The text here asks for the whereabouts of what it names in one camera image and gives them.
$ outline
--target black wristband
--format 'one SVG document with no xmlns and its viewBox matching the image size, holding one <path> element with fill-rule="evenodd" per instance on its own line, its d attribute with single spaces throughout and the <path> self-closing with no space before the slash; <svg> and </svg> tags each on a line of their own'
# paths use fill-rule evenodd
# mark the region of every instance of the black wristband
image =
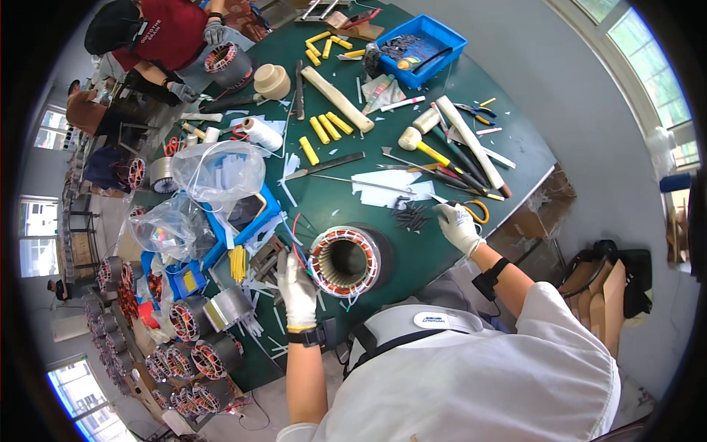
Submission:
<svg viewBox="0 0 707 442">
<path fill-rule="evenodd" d="M 472 283 L 474 284 L 474 287 L 476 287 L 481 294 L 484 295 L 484 298 L 489 301 L 496 299 L 496 291 L 494 291 L 493 287 L 498 284 L 498 275 L 509 264 L 510 261 L 506 258 L 501 258 L 492 268 L 474 278 Z"/>
</svg>

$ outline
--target pink marker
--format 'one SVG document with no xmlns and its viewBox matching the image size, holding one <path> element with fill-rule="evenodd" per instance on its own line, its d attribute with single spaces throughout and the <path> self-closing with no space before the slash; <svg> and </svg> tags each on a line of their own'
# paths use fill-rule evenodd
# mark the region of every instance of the pink marker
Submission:
<svg viewBox="0 0 707 442">
<path fill-rule="evenodd" d="M 388 105 L 388 106 L 383 106 L 382 108 L 380 108 L 380 111 L 381 111 L 381 112 L 385 112 L 386 110 L 395 109 L 396 107 L 402 107 L 402 106 L 405 106 L 405 105 L 411 105 L 412 103 L 419 103 L 419 102 L 424 101 L 424 100 L 425 100 L 425 96 L 424 96 L 424 95 L 420 95 L 419 97 L 408 98 L 407 100 L 399 101 L 398 103 L 393 103 L 393 104 Z"/>
</svg>

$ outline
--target printed logo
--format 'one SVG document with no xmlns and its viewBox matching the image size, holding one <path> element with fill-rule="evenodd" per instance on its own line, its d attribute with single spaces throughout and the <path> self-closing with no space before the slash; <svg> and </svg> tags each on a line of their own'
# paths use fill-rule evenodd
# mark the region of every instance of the printed logo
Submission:
<svg viewBox="0 0 707 442">
<path fill-rule="evenodd" d="M 140 43 L 145 43 L 145 42 L 148 41 L 148 40 L 152 40 L 152 39 L 155 37 L 155 35 L 157 35 L 157 33 L 158 33 L 158 32 L 160 31 L 160 29 L 162 28 L 162 27 L 160 26 L 160 23 L 162 23 L 162 20 L 157 20 L 157 21 L 155 22 L 155 24 L 153 24 L 153 25 L 150 27 L 150 30 L 147 31 L 147 33 L 142 37 L 142 40 L 140 40 Z"/>
</svg>

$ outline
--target pliers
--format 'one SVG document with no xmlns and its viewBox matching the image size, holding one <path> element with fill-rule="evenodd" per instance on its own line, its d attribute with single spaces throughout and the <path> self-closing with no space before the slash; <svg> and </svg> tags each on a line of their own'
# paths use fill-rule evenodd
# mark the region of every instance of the pliers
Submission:
<svg viewBox="0 0 707 442">
<path fill-rule="evenodd" d="M 487 124 L 489 126 L 496 126 L 495 121 L 487 120 L 486 118 L 483 118 L 481 115 L 479 115 L 479 112 L 483 112 L 487 114 L 491 118 L 496 118 L 496 113 L 494 113 L 493 110 L 488 109 L 487 107 L 474 107 L 474 106 L 469 106 L 465 105 L 464 103 L 454 103 L 455 107 L 458 107 L 459 109 L 466 110 L 468 113 L 474 115 L 477 120 L 480 122 Z"/>
</svg>

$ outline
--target spool of white thread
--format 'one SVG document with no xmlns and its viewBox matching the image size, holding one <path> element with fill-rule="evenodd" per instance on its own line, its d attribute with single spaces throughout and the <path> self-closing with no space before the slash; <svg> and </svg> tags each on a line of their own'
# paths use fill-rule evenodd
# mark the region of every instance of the spool of white thread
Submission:
<svg viewBox="0 0 707 442">
<path fill-rule="evenodd" d="M 218 136 L 221 135 L 221 130 L 216 127 L 207 127 L 206 136 L 204 137 L 204 143 L 216 143 L 218 141 Z"/>
<path fill-rule="evenodd" d="M 275 152 L 282 147 L 282 135 L 260 120 L 246 118 L 243 120 L 243 131 L 250 136 L 250 141 L 260 144 L 268 151 Z"/>
</svg>

